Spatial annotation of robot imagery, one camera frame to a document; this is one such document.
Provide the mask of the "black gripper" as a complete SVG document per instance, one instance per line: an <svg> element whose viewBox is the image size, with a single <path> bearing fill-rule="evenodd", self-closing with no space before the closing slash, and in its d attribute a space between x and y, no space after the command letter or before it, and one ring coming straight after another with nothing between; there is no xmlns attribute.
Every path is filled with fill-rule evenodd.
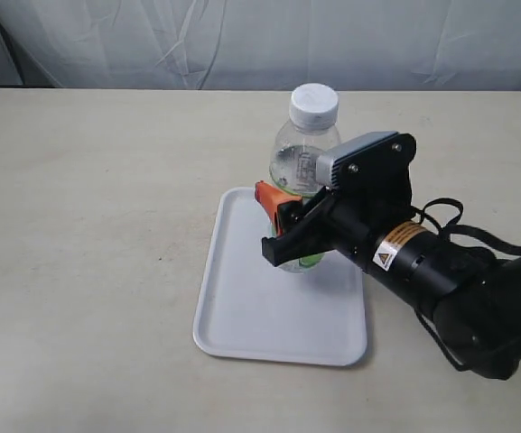
<svg viewBox="0 0 521 433"><path fill-rule="evenodd" d="M366 266L378 237L414 216L409 165L415 154L414 137L397 133L342 163L338 188L319 185L308 201L258 181L255 199L275 231L261 241L264 258L280 266L336 250Z"/></svg>

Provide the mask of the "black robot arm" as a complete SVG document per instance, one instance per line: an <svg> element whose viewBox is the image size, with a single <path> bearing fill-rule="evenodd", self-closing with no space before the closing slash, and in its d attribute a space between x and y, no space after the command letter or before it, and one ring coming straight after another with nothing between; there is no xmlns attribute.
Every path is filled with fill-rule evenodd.
<svg viewBox="0 0 521 433"><path fill-rule="evenodd" d="M323 153L308 200L255 185L272 265L337 251L408 304L458 371L506 380L521 361L521 246L440 225L412 203L412 135L373 132Z"/></svg>

